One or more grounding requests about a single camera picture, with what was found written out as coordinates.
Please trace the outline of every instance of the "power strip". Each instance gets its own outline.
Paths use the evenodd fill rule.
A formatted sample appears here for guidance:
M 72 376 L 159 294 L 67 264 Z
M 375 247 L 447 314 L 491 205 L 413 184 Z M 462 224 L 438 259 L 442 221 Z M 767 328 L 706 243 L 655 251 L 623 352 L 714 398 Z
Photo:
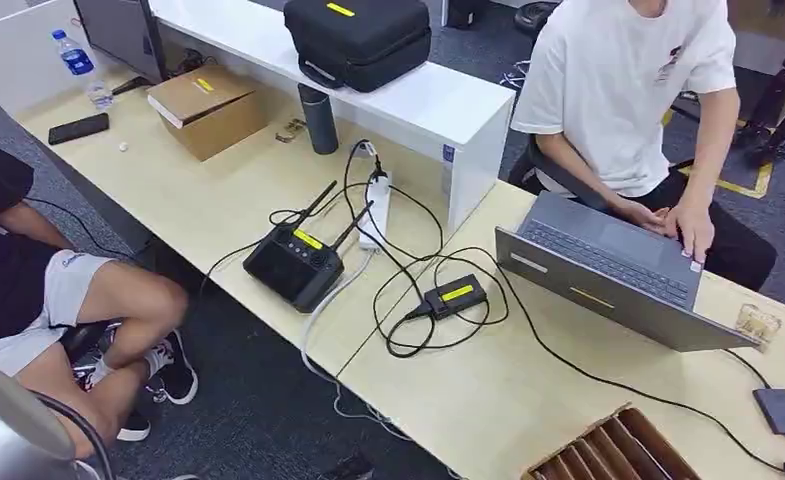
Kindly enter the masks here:
M 374 202 L 369 209 L 369 215 L 363 218 L 360 228 L 368 235 L 371 235 L 381 244 L 386 236 L 386 220 L 389 217 L 389 197 L 392 189 L 389 187 L 391 180 L 389 176 L 376 177 L 368 186 L 368 201 Z M 360 232 L 360 248 L 363 250 L 380 250 L 380 246 L 363 232 Z

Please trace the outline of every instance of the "desk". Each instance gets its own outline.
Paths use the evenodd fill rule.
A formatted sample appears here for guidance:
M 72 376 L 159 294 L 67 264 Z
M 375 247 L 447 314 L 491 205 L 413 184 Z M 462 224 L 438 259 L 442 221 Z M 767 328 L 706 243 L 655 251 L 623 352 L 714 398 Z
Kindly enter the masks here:
M 331 90 L 301 73 L 280 11 L 248 0 L 150 0 L 150 6 L 163 25 L 204 42 L 192 45 L 219 63 L 293 95 L 296 82 L 310 85 L 330 95 L 337 117 L 453 163 L 449 231 L 498 177 L 515 98 L 508 88 L 426 62 L 370 93 Z
M 123 80 L 114 78 L 112 84 Z M 360 138 L 373 141 L 397 186 L 420 192 L 419 198 L 440 219 L 447 212 L 438 188 L 443 168 L 440 162 L 343 121 L 337 122 L 342 146 L 333 155 L 315 155 L 306 131 L 292 143 L 278 142 L 275 132 L 282 131 L 299 107 L 278 96 L 276 90 L 259 94 L 269 100 L 270 125 L 203 163 L 165 129 L 143 89 L 116 98 L 110 110 L 110 130 L 50 148 L 204 272 L 222 255 L 263 237 L 271 229 L 269 212 L 308 206 L 332 180 L 338 180 L 341 187 L 350 145 Z M 45 141 L 50 127 L 93 113 L 85 95 L 75 91 L 16 119 Z M 129 144 L 127 152 L 119 150 L 121 142 Z M 355 160 L 351 181 L 364 181 L 372 169 L 373 162 Z M 362 190 L 352 189 L 351 198 L 361 206 Z M 438 248 L 435 235 L 410 234 L 436 229 L 425 212 L 397 195 L 392 196 L 390 208 L 390 239 L 420 255 Z M 340 202 L 326 215 L 307 222 L 304 229 L 332 242 L 348 223 L 350 214 Z M 364 255 L 356 243 L 353 234 L 340 250 L 346 274 L 357 268 Z M 297 343 L 306 317 L 244 272 L 241 260 L 246 256 L 237 255 L 227 262 L 213 274 L 213 281 L 280 335 Z M 374 328 L 366 299 L 395 270 L 389 259 L 375 258 L 361 279 L 331 304 L 313 331 L 309 345 L 313 360 L 331 372 L 342 368 Z M 381 297 L 384 311 L 397 302 L 406 286 L 403 278 L 390 286 Z
M 515 229 L 533 200 L 532 195 L 499 182 L 446 250 L 479 245 L 494 253 L 494 227 Z M 465 257 L 495 270 L 482 255 Z M 440 283 L 473 270 L 461 263 L 446 265 Z M 770 433 L 752 400 L 758 380 L 732 357 L 721 352 L 674 352 L 509 275 L 543 340 L 557 352 L 591 373 L 705 410 L 759 455 L 776 464 L 785 461 L 785 439 Z M 500 302 L 491 280 L 478 277 L 493 302 Z M 432 288 L 432 281 L 430 274 L 419 279 L 424 288 Z M 640 408 L 705 479 L 783 478 L 751 461 L 709 421 L 587 380 L 559 363 L 535 342 L 518 306 L 510 302 L 511 315 L 505 323 L 485 327 L 456 348 L 409 360 L 390 356 L 375 334 L 339 379 L 470 480 L 517 480 L 525 468 L 627 402 Z M 414 295 L 406 296 L 387 318 L 401 318 L 415 303 Z M 698 313 L 730 326 L 743 303 L 783 319 L 767 355 L 752 350 L 741 353 L 770 382 L 785 387 L 785 306 L 704 274 L 696 300 Z M 493 309 L 500 311 L 500 305 Z M 470 318 L 480 318 L 479 314 Z M 391 322 L 385 323 L 388 331 Z M 423 338 L 419 335 L 426 326 L 422 327 L 414 325 L 411 328 L 420 331 L 401 332 L 397 339 Z M 445 320 L 434 342 L 456 340 L 470 328 Z

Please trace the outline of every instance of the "computer monitor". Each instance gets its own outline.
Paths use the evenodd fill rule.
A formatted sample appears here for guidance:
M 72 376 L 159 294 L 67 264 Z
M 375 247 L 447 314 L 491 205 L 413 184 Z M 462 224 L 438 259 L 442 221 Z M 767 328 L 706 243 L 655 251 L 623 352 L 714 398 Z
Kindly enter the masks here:
M 148 0 L 74 0 L 92 48 L 156 85 L 168 80 L 165 54 Z

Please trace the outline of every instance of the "laptop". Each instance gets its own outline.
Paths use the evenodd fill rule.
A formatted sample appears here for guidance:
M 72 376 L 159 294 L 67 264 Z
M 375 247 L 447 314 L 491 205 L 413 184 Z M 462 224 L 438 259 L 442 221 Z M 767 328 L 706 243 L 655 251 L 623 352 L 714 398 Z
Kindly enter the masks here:
M 753 347 L 693 313 L 700 264 L 680 242 L 543 192 L 518 231 L 496 227 L 498 263 L 680 352 Z

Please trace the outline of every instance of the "bag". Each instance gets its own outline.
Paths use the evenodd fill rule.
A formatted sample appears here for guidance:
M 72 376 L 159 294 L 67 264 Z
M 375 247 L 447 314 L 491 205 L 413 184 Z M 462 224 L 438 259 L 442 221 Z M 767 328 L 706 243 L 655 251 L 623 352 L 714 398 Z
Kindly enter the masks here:
M 370 92 L 427 60 L 430 16 L 419 0 L 289 0 L 283 8 L 304 75 Z

